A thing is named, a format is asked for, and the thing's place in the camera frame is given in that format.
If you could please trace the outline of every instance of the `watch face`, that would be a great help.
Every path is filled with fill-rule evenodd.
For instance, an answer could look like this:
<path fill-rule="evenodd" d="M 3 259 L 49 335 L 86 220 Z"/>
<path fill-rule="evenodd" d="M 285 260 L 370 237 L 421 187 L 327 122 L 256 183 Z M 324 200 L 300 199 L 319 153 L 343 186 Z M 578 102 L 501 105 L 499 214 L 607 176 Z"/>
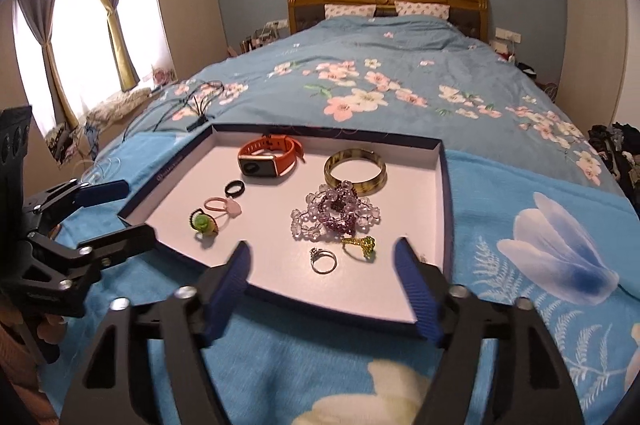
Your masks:
<path fill-rule="evenodd" d="M 242 174 L 245 176 L 255 176 L 260 178 L 275 178 L 278 176 L 273 156 L 238 158 L 238 164 Z"/>

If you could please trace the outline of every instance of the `screw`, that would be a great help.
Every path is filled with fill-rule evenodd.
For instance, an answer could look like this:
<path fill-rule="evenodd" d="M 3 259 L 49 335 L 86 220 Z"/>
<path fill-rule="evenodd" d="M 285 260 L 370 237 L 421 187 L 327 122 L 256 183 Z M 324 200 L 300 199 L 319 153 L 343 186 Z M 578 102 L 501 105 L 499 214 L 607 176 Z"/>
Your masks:
<path fill-rule="evenodd" d="M 457 299 L 464 299 L 469 296 L 469 290 L 462 284 L 454 284 L 449 288 L 449 294 Z"/>
<path fill-rule="evenodd" d="M 129 307 L 129 299 L 126 299 L 124 297 L 120 297 L 119 299 L 114 299 L 111 301 L 111 304 L 109 304 L 109 307 L 114 311 L 122 311 L 124 309 L 127 309 L 127 307 Z"/>
<path fill-rule="evenodd" d="M 531 300 L 527 299 L 526 297 L 518 297 L 515 300 L 515 305 L 517 308 L 527 311 L 531 311 L 534 308 L 533 302 L 531 302 Z"/>
<path fill-rule="evenodd" d="M 197 292 L 198 290 L 196 290 L 193 286 L 181 286 L 174 292 L 174 295 L 178 297 L 178 299 L 190 299 Z"/>

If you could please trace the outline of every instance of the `tortoiseshell bangle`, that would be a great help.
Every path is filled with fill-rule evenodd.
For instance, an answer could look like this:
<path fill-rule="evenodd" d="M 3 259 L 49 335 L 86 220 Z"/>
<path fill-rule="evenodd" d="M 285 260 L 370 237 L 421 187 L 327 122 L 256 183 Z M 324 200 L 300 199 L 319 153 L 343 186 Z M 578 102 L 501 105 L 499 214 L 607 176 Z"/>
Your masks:
<path fill-rule="evenodd" d="M 386 164 L 375 152 L 366 149 L 345 149 L 338 151 L 334 155 L 330 156 L 324 164 L 324 181 L 327 182 L 332 188 L 336 188 L 342 180 L 338 180 L 331 176 L 331 171 L 338 163 L 349 160 L 367 160 L 375 163 L 380 167 L 380 173 L 375 177 L 367 181 L 360 183 L 353 183 L 353 188 L 358 193 L 358 196 L 366 196 L 378 192 L 386 183 Z"/>

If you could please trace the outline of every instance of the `white tray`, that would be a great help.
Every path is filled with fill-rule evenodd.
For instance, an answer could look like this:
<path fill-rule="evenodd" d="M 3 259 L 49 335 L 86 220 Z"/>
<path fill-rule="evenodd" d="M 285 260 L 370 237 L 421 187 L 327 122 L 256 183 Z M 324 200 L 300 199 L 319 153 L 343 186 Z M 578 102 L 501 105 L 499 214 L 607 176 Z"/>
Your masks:
<path fill-rule="evenodd" d="M 120 217 L 131 225 L 148 223 L 156 229 L 160 243 L 206 266 L 224 264 L 238 241 L 247 241 L 252 249 L 250 285 L 286 297 L 289 302 L 302 303 L 307 309 L 310 305 L 324 312 L 342 313 L 343 317 L 414 323 L 414 313 L 393 266 L 393 246 L 400 237 L 407 237 L 422 261 L 437 265 L 449 277 L 452 225 L 442 142 L 372 132 L 264 129 L 206 128 L 132 197 Z M 292 134 L 303 145 L 304 163 L 298 162 L 279 179 L 242 177 L 238 149 L 264 132 Z M 326 159 L 350 147 L 373 150 L 386 163 L 386 185 L 370 196 L 381 212 L 381 222 L 369 231 L 376 240 L 374 262 L 365 261 L 356 246 L 343 249 L 335 242 L 297 241 L 290 232 L 292 209 L 303 211 L 305 196 L 324 183 Z M 339 179 L 362 181 L 378 171 L 372 163 L 354 160 L 339 164 L 334 174 Z M 220 225 L 219 235 L 196 235 L 188 224 L 191 212 L 203 207 L 204 199 L 210 196 L 224 197 L 225 185 L 235 179 L 246 184 L 246 191 L 236 199 L 242 214 L 228 219 L 212 213 Z M 309 250 L 313 246 L 329 249 L 337 256 L 338 266 L 331 274 L 318 275 L 311 269 Z M 321 259 L 318 267 L 329 264 L 322 261 L 330 259 Z"/>

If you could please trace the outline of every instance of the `orange watch strap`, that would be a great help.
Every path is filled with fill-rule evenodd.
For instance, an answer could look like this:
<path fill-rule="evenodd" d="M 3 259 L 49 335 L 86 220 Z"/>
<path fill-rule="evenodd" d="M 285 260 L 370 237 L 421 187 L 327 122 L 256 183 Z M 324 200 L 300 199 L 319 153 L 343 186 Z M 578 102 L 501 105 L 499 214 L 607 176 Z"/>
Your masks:
<path fill-rule="evenodd" d="M 269 134 L 244 145 L 238 151 L 238 156 L 250 155 L 265 149 L 283 151 L 281 156 L 274 156 L 278 176 L 291 167 L 298 156 L 302 158 L 305 155 L 302 144 L 298 140 L 285 134 Z"/>

